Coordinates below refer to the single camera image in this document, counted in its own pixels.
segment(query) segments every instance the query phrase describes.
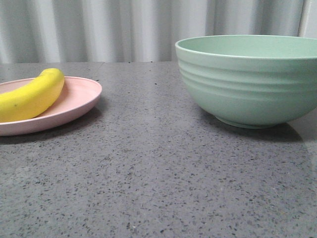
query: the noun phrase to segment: gray countertop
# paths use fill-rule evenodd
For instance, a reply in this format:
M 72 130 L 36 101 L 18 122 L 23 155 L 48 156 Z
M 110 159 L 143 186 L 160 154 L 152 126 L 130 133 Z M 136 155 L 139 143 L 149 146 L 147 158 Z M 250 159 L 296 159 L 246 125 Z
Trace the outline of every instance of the gray countertop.
M 176 62 L 58 67 L 103 86 L 68 124 L 0 137 L 0 237 L 317 238 L 317 110 L 262 130 L 218 121 Z

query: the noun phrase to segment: banana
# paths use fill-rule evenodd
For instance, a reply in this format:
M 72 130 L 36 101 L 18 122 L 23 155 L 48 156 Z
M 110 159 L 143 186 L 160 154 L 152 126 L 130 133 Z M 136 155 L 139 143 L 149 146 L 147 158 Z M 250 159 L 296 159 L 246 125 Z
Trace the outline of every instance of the banana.
M 28 84 L 0 94 L 0 122 L 26 120 L 46 111 L 59 97 L 64 74 L 48 68 Z

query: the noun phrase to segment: bowl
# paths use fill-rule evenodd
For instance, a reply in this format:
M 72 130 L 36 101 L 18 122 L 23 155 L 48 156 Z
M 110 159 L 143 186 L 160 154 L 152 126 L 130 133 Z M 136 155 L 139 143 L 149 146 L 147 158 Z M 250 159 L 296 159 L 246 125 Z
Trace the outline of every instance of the bowl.
M 317 39 L 219 35 L 175 46 L 189 94 L 226 124 L 267 128 L 317 107 Z

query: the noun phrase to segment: curtain fold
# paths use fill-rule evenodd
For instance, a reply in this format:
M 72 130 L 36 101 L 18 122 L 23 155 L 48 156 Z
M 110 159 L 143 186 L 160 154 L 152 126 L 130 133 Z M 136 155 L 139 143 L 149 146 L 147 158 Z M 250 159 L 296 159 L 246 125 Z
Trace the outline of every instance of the curtain fold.
M 0 0 L 0 62 L 167 61 L 189 37 L 317 38 L 317 0 Z

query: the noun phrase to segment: pink plate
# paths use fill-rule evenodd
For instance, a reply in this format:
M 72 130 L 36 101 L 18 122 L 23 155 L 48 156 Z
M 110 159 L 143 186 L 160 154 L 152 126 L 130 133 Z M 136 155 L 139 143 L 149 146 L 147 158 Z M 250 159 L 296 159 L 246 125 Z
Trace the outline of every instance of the pink plate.
M 32 79 L 1 83 L 0 93 L 12 91 Z M 32 119 L 0 123 L 0 136 L 42 131 L 75 120 L 96 105 L 101 91 L 102 86 L 96 81 L 66 76 L 61 95 L 51 107 Z

